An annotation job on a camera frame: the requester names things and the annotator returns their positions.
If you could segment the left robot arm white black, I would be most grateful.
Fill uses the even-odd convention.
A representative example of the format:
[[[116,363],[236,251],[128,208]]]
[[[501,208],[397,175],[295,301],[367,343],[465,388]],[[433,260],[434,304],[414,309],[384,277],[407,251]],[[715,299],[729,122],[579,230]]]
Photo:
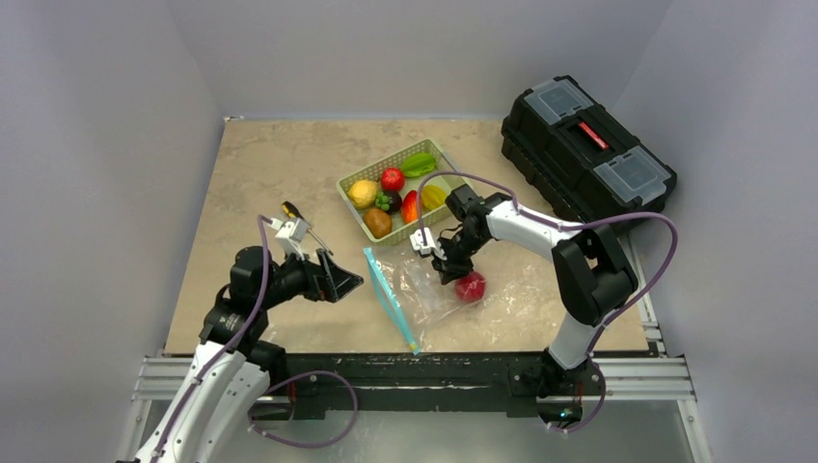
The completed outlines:
[[[230,280],[204,318],[190,367],[133,461],[206,462],[258,397],[302,379],[289,374],[284,348],[261,340],[267,310],[295,297],[335,303],[364,282],[327,251],[317,256],[312,261],[290,253],[278,264],[266,246],[236,254]]]

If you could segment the red fake apple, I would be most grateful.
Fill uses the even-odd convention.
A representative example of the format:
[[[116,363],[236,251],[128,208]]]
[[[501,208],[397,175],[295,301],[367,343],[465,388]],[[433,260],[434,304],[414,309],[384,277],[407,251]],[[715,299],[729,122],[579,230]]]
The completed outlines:
[[[454,284],[454,293],[457,299],[465,304],[480,301],[485,294],[486,279],[477,271],[458,279]]]

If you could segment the green fake lime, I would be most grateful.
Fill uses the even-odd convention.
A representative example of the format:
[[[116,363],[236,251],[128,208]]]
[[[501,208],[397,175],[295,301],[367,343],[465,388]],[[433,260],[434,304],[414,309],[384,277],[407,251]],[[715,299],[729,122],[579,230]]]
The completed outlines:
[[[437,167],[437,159],[430,152],[418,152],[408,156],[399,166],[406,178],[423,177]]]

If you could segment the red fake tomato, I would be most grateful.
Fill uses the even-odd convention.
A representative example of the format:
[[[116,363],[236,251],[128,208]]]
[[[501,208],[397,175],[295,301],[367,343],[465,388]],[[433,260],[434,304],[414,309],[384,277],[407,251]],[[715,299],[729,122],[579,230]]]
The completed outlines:
[[[399,192],[405,185],[404,173],[399,168],[387,168],[381,175],[380,184],[385,192]]]

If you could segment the brown fake kiwi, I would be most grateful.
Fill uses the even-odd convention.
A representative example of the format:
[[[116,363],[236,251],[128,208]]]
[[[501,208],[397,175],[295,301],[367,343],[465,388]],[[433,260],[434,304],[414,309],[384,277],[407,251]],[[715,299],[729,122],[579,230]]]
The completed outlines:
[[[374,207],[363,216],[363,221],[374,239],[381,239],[393,230],[393,219],[386,211]]]

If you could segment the orange fake carrot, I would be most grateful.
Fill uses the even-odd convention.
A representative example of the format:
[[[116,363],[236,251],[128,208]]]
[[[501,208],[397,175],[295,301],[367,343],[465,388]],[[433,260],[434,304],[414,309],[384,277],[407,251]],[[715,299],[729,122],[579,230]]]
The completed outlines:
[[[400,215],[404,224],[408,225],[418,220],[422,212],[419,206],[420,198],[417,190],[410,190],[402,199]]]

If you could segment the yellow fake pepper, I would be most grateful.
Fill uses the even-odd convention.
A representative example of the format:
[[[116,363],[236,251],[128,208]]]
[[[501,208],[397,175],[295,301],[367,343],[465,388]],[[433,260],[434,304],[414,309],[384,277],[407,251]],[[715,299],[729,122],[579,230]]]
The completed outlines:
[[[421,190],[421,203],[425,210],[431,211],[445,204],[447,193],[439,186],[427,184]]]

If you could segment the dark purple fake fruit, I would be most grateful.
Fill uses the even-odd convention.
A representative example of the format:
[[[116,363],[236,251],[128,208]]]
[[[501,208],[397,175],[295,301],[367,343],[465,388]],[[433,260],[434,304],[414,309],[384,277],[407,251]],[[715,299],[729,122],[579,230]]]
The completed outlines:
[[[376,194],[373,206],[387,214],[395,214],[401,210],[402,198],[397,191],[383,190]]]

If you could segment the yellow fake lemon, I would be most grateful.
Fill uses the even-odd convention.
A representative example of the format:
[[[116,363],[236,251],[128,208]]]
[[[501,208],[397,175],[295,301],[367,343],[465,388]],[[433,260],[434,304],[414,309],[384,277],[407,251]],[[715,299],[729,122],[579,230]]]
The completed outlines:
[[[346,196],[355,209],[363,210],[374,205],[378,191],[379,186],[376,181],[360,179],[348,188]]]

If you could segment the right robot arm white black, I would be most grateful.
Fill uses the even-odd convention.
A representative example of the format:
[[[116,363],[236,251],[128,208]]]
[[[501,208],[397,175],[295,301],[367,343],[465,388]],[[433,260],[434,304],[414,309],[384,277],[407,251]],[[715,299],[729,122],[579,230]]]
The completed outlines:
[[[442,284],[470,274],[473,255],[491,240],[510,242],[554,265],[566,314],[543,351],[537,394],[575,391],[605,322],[638,289],[638,278],[613,230],[557,222],[518,205],[507,194],[483,198],[468,185],[455,188],[445,204],[459,222],[453,236],[434,237],[423,227],[411,237],[415,252],[432,258]]]

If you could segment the clear zip top bag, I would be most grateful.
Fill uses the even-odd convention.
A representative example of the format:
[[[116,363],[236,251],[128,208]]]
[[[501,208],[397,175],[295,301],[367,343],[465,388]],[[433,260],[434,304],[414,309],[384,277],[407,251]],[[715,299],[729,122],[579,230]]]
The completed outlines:
[[[406,243],[366,248],[364,256],[378,302],[414,354],[539,351],[565,313],[552,264],[506,241],[490,242],[473,258],[486,290],[471,304]]]

